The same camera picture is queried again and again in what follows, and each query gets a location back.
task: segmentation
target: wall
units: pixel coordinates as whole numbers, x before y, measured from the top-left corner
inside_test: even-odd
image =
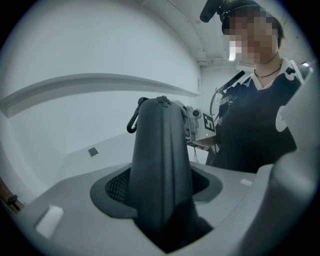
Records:
[[[74,74],[159,82],[88,82],[57,89],[53,83],[48,91],[9,102],[8,113],[0,113],[0,165],[5,166],[0,176],[24,203],[65,176],[69,154],[125,133],[140,97],[165,94],[200,105],[199,66],[163,21],[131,1],[40,1],[10,35],[0,64],[0,99]],[[118,154],[113,159],[125,161]]]
[[[6,42],[1,97],[88,73],[146,78],[198,94],[200,68],[177,34],[130,0],[40,0]]]
[[[134,154],[135,139],[136,133],[130,134],[126,132],[68,154],[63,163],[62,179],[110,166],[131,163]],[[91,157],[88,152],[88,149],[92,147],[95,147],[99,152],[95,157]],[[195,162],[194,148],[187,146],[187,150],[189,160]],[[199,163],[205,164],[208,152],[196,148],[196,154]]]

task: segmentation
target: black cable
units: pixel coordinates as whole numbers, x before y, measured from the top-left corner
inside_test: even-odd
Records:
[[[215,97],[217,95],[217,93],[220,93],[222,95],[224,95],[224,90],[228,89],[230,86],[232,86],[236,81],[238,81],[241,77],[243,77],[246,73],[241,70],[238,74],[236,74],[233,78],[230,79],[230,81],[228,81],[226,84],[224,84],[223,86],[221,86],[218,90],[216,90],[212,96],[211,102],[210,102],[210,115],[213,116],[212,113],[212,106],[214,104],[214,100]]]
[[[193,158],[193,159],[194,159],[194,161],[195,161],[196,163],[199,164],[199,160],[198,160],[197,152],[196,152],[196,146],[194,146],[193,149],[194,149],[194,158]]]

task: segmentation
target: white shirt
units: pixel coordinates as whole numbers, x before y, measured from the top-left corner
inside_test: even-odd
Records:
[[[281,68],[280,68],[280,71],[279,71],[277,77],[284,73],[286,78],[289,79],[289,80],[293,80],[294,76],[297,76],[297,78],[301,81],[301,78],[300,78],[301,74],[300,74],[300,71],[297,70],[296,66],[297,66],[296,63],[293,60],[290,61],[290,60],[288,60],[287,58],[284,57],[283,60],[282,60],[282,65],[281,65]],[[286,73],[286,70],[288,68],[294,69],[298,74],[295,75],[295,74],[292,73],[292,74],[288,75]],[[274,83],[274,80],[275,80],[275,79],[273,79],[265,87],[262,87],[262,85],[261,85],[259,79],[257,78],[255,72],[252,72],[252,74],[249,77],[253,81],[253,84],[254,84],[255,88],[258,91],[270,88],[272,86],[272,84]]]

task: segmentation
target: person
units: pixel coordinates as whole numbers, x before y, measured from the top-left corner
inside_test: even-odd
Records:
[[[252,0],[224,3],[222,32],[235,42],[241,58],[253,61],[254,72],[221,99],[215,145],[219,150],[209,152],[206,164],[256,173],[297,148],[281,111],[306,71],[280,56],[284,31],[275,17]]]

